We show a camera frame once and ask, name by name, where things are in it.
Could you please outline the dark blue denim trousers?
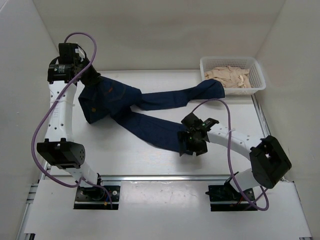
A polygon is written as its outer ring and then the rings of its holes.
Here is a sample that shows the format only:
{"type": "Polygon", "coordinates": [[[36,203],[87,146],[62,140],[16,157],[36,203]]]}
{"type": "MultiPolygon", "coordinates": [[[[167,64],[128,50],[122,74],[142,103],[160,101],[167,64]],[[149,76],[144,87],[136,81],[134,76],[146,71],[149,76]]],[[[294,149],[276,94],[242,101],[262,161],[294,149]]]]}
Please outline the dark blue denim trousers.
{"type": "Polygon", "coordinates": [[[157,148],[192,155],[192,151],[179,143],[178,133],[186,129],[181,123],[134,112],[131,108],[137,107],[143,111],[168,110],[185,107],[192,100],[224,97],[224,87],[215,79],[181,90],[142,93],[138,88],[101,76],[97,84],[84,87],[78,101],[89,124],[110,117],[139,139],[157,148]]]}

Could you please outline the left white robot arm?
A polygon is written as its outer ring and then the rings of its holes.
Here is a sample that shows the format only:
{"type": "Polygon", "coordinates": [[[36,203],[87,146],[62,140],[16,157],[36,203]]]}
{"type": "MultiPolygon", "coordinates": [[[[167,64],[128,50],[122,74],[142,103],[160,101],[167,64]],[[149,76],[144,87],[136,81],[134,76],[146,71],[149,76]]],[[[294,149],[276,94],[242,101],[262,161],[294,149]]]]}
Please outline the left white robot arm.
{"type": "Polygon", "coordinates": [[[47,130],[36,150],[51,166],[69,173],[93,200],[100,200],[105,188],[99,184],[98,173],[85,162],[85,147],[74,141],[72,131],[76,81],[80,79],[77,74],[90,61],[76,43],[60,43],[58,49],[59,56],[50,62],[47,72],[51,110],[47,130]]]}

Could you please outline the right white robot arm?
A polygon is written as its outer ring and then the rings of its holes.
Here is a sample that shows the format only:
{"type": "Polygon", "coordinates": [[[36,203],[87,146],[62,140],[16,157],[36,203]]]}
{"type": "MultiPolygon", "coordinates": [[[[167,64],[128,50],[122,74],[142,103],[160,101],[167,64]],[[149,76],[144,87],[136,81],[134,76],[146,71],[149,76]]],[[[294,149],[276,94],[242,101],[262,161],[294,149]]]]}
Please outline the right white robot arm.
{"type": "Polygon", "coordinates": [[[243,192],[258,186],[272,189],[292,168],[292,163],[274,136],[259,138],[229,131],[218,120],[208,118],[203,121],[194,113],[188,114],[181,123],[186,128],[177,134],[181,155],[187,152],[197,156],[205,154],[207,144],[211,143],[229,148],[250,161],[249,169],[235,173],[235,179],[229,178],[224,183],[218,198],[236,200],[243,192]]]}

